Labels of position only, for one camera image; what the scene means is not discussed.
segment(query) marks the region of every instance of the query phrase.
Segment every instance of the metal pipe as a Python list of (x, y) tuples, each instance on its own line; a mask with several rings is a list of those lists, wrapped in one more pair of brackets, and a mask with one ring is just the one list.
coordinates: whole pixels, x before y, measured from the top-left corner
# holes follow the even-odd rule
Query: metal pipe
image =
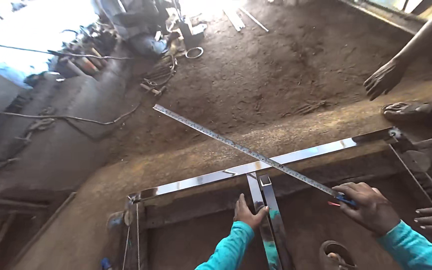
[(253, 20), (255, 23), (257, 23), (259, 26), (261, 26), (262, 29), (264, 29), (266, 32), (269, 32), (268, 28), (266, 28), (264, 25), (262, 25), (258, 20), (256, 20), (255, 17), (253, 17), (246, 9), (243, 7), (239, 7), (239, 9), (244, 12), (246, 15), (248, 15), (251, 20)]

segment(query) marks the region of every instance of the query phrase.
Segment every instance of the wire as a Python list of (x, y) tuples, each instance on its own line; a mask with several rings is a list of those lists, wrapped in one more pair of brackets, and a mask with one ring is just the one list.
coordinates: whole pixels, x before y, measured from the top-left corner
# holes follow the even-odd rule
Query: wire
[(74, 120), (78, 120), (78, 121), (85, 121), (85, 122), (90, 122), (90, 123), (95, 123), (95, 124), (105, 126), (105, 125), (114, 124), (117, 121), (124, 118), (125, 116), (128, 116), (128, 115), (134, 113), (140, 105), (141, 105), (141, 102), (138, 103), (138, 105), (136, 105), (136, 107), (134, 107), (129, 112), (122, 114), (121, 116), (119, 116), (115, 120), (112, 120), (109, 122), (100, 122), (100, 121), (96, 121), (96, 120), (89, 120), (89, 119), (85, 119), (85, 118), (79, 118), (79, 117), (74, 117), (74, 116), (65, 116), (65, 115), (26, 115), (26, 114), (19, 114), (19, 113), (13, 113), (13, 112), (5, 112), (5, 111), (0, 111), (0, 114), (10, 115), (10, 116), (19, 116), (19, 117), (24, 117), (24, 118), (34, 118), (34, 119), (47, 119), (47, 118), (63, 119), (63, 120), (74, 119)]
[(131, 60), (131, 59), (134, 59), (134, 57), (96, 56), (96, 55), (92, 55), (92, 54), (74, 54), (74, 53), (69, 53), (69, 52), (59, 52), (59, 51), (53, 51), (53, 50), (43, 51), (43, 50), (37, 50), (37, 49), (29, 49), (29, 48), (20, 48), (20, 47), (6, 46), (6, 45), (1, 45), (1, 44), (0, 44), (0, 47), (9, 48), (9, 49), (16, 49), (16, 50), (22, 50), (22, 51), (29, 51), (29, 52), (47, 53), (47, 54), (52, 54), (52, 55), (56, 55), (56, 56), (92, 57), (92, 58), (96, 58), (96, 59), (116, 59), (116, 60)]

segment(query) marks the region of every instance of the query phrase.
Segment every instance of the turquoise sleeve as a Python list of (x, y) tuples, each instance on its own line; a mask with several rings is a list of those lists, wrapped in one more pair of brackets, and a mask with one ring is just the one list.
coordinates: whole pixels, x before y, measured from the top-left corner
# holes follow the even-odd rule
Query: turquoise sleeve
[(403, 221), (378, 242), (404, 270), (432, 270), (432, 243)]
[(248, 224), (233, 222), (229, 235), (217, 244), (209, 260), (201, 263), (196, 270), (236, 270), (254, 236), (255, 233)]

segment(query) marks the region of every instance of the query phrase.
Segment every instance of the leg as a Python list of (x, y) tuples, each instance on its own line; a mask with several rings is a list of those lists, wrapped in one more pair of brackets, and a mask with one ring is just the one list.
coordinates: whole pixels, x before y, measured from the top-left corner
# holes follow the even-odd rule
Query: leg
[(390, 121), (426, 122), (432, 124), (432, 101), (423, 104), (397, 102), (381, 108), (383, 116)]

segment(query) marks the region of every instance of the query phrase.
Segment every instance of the steel strip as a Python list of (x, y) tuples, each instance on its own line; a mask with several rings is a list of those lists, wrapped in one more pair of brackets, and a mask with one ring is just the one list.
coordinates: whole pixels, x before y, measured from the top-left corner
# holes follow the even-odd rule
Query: steel strip
[[(366, 143), (374, 142), (377, 140), (386, 140), (387, 138), (390, 137), (389, 133), (391, 133), (394, 129), (395, 128), (387, 128), (384, 130), (379, 130), (376, 132), (371, 132), (371, 133), (359, 135), (352, 138), (346, 138), (339, 141), (322, 144), (307, 149), (297, 150), (284, 155), (272, 157), (271, 159), (281, 164), (293, 163), (304, 159), (336, 152), (339, 150), (348, 149), (355, 146), (361, 146)], [(206, 185), (209, 183), (215, 183), (217, 181), (225, 180), (239, 175), (245, 175), (251, 172), (267, 169), (270, 167), (271, 166), (269, 166), (266, 163), (263, 163), (261, 161), (255, 161), (252, 163), (247, 163), (229, 169), (223, 169), (220, 171), (215, 171), (212, 173), (192, 177), (189, 179), (149, 188), (138, 193), (130, 194), (129, 197), (136, 201), (143, 201), (159, 195), (168, 194), (171, 192), (176, 192), (191, 187), (197, 187), (200, 185)]]
[[(254, 204), (254, 210), (256, 213), (265, 206), (263, 195), (256, 178), (256, 172), (250, 172), (246, 174), (248, 178), (249, 190), (251, 192), (252, 201)], [(262, 244), (264, 251), (266, 252), (266, 259), (270, 270), (282, 270), (281, 261), (279, 260), (279, 253), (276, 247), (276, 242), (273, 237), (273, 230), (269, 223), (269, 218), (266, 216), (262, 219), (261, 225), (259, 226), (261, 233)]]
[(295, 267), (286, 243), (286, 231), (284, 229), (281, 213), (279, 212), (278, 203), (276, 202), (273, 185), (271, 184), (271, 180), (267, 174), (259, 177), (259, 183), (261, 185), (261, 191), (264, 195), (266, 205), (269, 207), (270, 223), (273, 228), (279, 259), (281, 260), (284, 270), (293, 270)]

